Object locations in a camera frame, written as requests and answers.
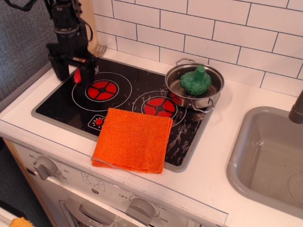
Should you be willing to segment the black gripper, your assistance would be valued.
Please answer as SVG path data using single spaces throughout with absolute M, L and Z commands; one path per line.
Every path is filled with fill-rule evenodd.
M 86 26 L 53 28 L 57 43 L 48 43 L 49 60 L 59 80 L 69 77 L 69 66 L 80 69 L 81 84 L 88 87 L 95 77 L 96 57 L 88 51 L 89 39 Z

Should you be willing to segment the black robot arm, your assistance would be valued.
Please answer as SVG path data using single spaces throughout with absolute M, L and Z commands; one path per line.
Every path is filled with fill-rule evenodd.
M 80 69 L 81 85 L 86 89 L 93 81 L 97 58 L 88 51 L 86 22 L 80 18 L 81 4 L 77 0 L 46 0 L 54 23 L 57 43 L 48 43 L 48 57 L 57 78 L 66 80 L 69 66 Z

